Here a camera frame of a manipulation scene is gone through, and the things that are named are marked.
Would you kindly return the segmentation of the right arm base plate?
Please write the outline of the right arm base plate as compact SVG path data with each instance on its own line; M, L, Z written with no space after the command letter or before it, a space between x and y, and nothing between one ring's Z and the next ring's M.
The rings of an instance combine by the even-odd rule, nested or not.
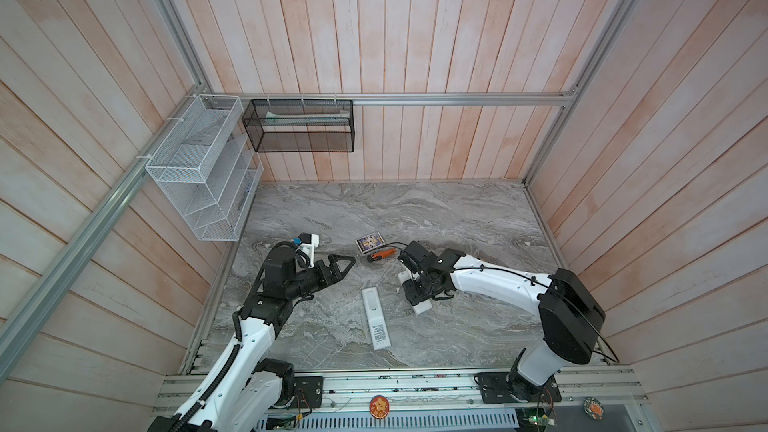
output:
M558 403L562 401L555 377L536 386L513 372L482 372L474 376L484 404Z

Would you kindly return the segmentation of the white remote control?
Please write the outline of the white remote control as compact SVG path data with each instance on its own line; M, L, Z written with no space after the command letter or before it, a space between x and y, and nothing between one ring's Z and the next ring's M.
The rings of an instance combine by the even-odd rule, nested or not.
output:
M420 285L413 280L410 272L407 270L401 271L398 274L398 280L400 281L407 301L416 315L432 309L431 299L422 292Z

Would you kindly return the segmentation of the orange black screwdriver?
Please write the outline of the orange black screwdriver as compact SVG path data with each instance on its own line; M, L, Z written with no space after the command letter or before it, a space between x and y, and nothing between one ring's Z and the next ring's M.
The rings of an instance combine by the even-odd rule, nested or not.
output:
M381 248L379 250L373 251L371 254L368 254L366 256L366 259L368 262L378 262L385 258L391 257L397 253L398 249L394 247L390 248Z

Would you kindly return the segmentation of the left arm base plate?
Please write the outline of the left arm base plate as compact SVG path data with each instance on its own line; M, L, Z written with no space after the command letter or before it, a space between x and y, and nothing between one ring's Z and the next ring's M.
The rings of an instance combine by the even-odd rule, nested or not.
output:
M322 405L324 377L292 376L282 378L282 386L278 401L270 408L272 410L283 409L319 409Z

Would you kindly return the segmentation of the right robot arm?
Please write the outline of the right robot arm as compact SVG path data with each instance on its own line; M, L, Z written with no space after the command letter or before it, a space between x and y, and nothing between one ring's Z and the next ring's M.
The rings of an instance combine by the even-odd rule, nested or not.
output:
M539 319L543 337L520 352L507 374L512 400L531 402L562 367L591 361L606 314L573 272L518 271L455 249L437 255L417 241L401 250L398 260L404 267L398 278L415 313L459 291L499 300Z

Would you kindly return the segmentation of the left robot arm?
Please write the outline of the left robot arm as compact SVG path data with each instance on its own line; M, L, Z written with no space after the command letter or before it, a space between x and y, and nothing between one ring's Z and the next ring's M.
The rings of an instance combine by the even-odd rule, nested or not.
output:
M227 347L190 397L170 417L156 417L151 431L252 431L268 409L299 405L294 366L265 357L295 305L342 281L353 256L312 257L315 246L299 238L267 253L242 306L232 314Z

